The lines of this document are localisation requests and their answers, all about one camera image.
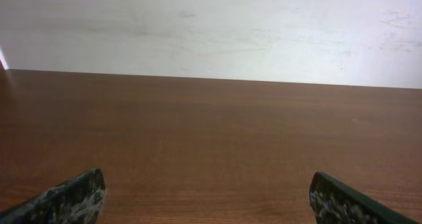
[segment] table surface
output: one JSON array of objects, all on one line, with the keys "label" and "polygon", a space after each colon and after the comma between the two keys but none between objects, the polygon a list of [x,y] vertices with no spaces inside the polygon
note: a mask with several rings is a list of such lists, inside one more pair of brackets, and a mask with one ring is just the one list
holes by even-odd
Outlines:
[{"label": "table surface", "polygon": [[0,74],[0,210],[99,167],[98,223],[315,223],[325,171],[422,221],[422,90]]}]

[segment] wood grain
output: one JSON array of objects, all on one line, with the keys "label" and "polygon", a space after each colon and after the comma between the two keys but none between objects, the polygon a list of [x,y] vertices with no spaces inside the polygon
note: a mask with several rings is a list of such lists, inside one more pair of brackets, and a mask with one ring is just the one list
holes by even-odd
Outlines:
[{"label": "wood grain", "polygon": [[0,76],[2,210],[99,167],[99,223],[315,223],[325,171],[422,221],[422,90]]}]

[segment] wooden table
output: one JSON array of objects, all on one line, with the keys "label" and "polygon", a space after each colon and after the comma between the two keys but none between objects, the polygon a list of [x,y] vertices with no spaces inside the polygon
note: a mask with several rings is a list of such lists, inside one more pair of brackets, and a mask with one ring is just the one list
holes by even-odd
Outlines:
[{"label": "wooden table", "polygon": [[422,221],[422,90],[8,70],[0,209],[91,167],[98,223],[315,223],[326,171]]}]

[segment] white wall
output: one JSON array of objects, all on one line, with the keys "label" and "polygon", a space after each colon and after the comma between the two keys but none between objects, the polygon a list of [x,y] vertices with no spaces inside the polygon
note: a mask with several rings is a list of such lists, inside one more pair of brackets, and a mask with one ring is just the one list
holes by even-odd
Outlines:
[{"label": "white wall", "polygon": [[422,88],[422,0],[0,0],[12,69]]}]

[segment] brown tabletop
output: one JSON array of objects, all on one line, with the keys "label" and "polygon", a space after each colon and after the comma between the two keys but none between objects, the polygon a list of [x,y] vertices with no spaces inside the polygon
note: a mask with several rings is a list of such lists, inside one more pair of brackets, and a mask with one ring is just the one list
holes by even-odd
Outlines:
[{"label": "brown tabletop", "polygon": [[0,73],[0,210],[99,167],[98,223],[315,223],[325,171],[422,222],[422,90]]}]

